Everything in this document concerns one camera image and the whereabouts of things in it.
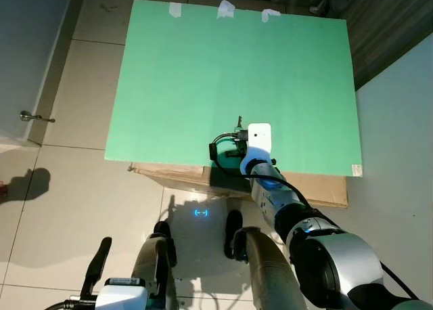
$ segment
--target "tile floor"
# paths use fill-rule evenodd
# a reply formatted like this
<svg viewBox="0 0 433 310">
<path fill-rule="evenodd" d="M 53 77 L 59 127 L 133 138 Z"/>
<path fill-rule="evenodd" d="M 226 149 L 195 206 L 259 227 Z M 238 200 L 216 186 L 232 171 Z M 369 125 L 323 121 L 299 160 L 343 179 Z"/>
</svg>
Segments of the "tile floor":
<svg viewBox="0 0 433 310">
<path fill-rule="evenodd" d="M 286 12 L 263 0 L 229 1 L 240 9 Z M 43 146 L 1 147 L 0 179 L 9 194 L 0 201 L 0 310 L 43 309 L 76 294 L 105 236 L 113 244 L 101 282 L 127 277 L 159 218 L 173 227 L 182 309 L 255 309 L 248 267 L 227 260 L 221 248 L 230 208 L 242 210 L 246 225 L 271 234 L 253 204 L 163 188 L 127 172 L 127 163 L 104 160 L 132 2 L 84 1 L 51 113 L 56 122 Z M 195 207 L 208 208 L 211 221 L 192 221 Z"/>
</svg>

